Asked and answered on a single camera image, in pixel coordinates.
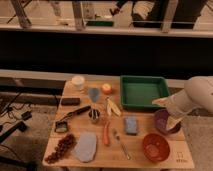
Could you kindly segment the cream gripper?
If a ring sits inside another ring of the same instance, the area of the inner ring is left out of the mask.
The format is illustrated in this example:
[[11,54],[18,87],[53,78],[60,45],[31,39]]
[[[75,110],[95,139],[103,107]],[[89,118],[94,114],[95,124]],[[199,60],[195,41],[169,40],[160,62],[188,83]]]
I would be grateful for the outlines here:
[[152,104],[160,107],[166,106],[168,113],[171,115],[167,119],[167,131],[173,129],[181,121],[182,111],[177,107],[172,97],[155,99],[152,101]]

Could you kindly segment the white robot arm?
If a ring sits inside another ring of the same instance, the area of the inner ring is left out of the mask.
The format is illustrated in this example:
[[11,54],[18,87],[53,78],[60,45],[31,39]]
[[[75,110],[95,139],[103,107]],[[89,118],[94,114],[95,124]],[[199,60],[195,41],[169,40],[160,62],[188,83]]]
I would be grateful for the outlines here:
[[184,88],[170,96],[154,99],[153,104],[165,107],[169,117],[166,129],[174,128],[186,115],[203,108],[213,114],[213,76],[194,76]]

